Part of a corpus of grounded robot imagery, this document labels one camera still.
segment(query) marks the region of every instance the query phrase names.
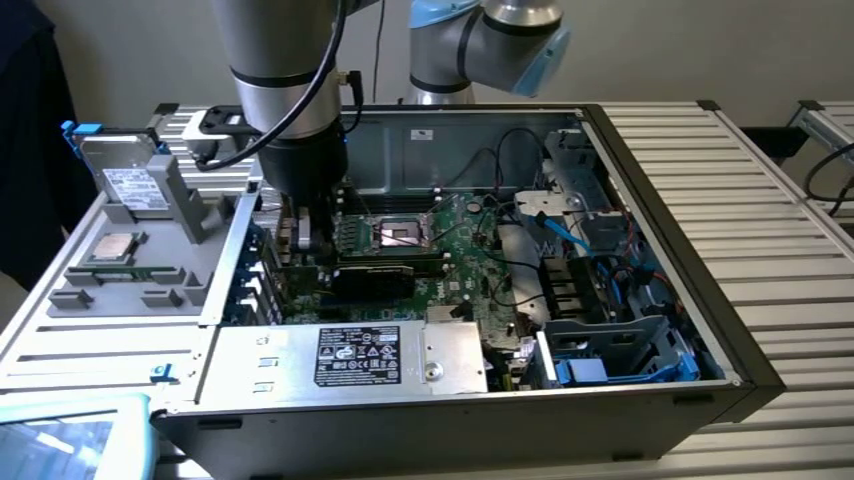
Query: robotic arm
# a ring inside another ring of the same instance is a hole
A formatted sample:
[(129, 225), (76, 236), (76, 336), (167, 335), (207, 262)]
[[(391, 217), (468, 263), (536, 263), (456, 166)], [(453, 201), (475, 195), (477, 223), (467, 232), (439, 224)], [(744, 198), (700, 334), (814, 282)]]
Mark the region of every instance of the robotic arm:
[[(307, 249), (329, 241), (332, 188), (347, 172), (335, 54), (347, 15), (377, 0), (212, 0), (247, 123), (267, 132), (229, 159), (259, 154), (288, 195)], [(471, 83), (534, 96), (568, 33), (556, 0), (413, 0), (411, 101), (469, 103)]]
[(472, 82), (535, 96), (568, 45), (562, 17), (555, 0), (413, 0), (409, 103), (473, 103)]

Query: white wall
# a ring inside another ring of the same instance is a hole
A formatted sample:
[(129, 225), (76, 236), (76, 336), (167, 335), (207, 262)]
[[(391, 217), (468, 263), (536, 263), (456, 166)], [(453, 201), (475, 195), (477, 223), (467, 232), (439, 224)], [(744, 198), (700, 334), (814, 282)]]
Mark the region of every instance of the white wall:
[[(81, 119), (143, 123), (164, 101), (233, 103), (205, 0), (38, 0), (58, 24)], [(379, 102), (405, 95), (407, 0), (387, 0)], [(543, 101), (711, 98), (742, 124), (795, 100), (854, 99), (851, 0), (563, 0), (574, 31)], [(371, 81), (379, 8), (351, 17), (339, 65)], [(512, 98), (477, 90), (480, 101)]]

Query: capacitor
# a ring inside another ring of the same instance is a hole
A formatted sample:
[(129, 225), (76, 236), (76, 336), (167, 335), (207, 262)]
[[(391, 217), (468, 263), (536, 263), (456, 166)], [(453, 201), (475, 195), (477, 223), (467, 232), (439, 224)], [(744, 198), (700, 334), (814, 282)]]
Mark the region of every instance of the capacitor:
[(465, 204), (465, 211), (472, 215), (477, 215), (483, 211), (483, 205), (480, 205), (477, 202), (468, 202)]

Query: cpu socket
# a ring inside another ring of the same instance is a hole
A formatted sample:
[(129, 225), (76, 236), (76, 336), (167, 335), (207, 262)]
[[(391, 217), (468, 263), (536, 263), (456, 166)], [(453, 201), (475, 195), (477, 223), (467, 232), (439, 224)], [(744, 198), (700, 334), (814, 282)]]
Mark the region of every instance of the cpu socket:
[(420, 247), (421, 227), (416, 220), (387, 220), (379, 225), (379, 241), (387, 247)]

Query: sticker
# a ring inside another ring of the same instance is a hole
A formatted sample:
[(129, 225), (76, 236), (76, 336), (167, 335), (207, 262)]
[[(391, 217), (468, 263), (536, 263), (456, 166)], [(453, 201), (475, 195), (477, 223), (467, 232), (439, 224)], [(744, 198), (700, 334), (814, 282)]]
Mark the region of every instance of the sticker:
[(400, 383), (400, 327), (321, 328), (319, 387)]
[(409, 130), (409, 140), (432, 140), (432, 130)]
[(141, 168), (105, 168), (107, 181), (129, 210), (165, 210), (167, 203), (157, 182)]

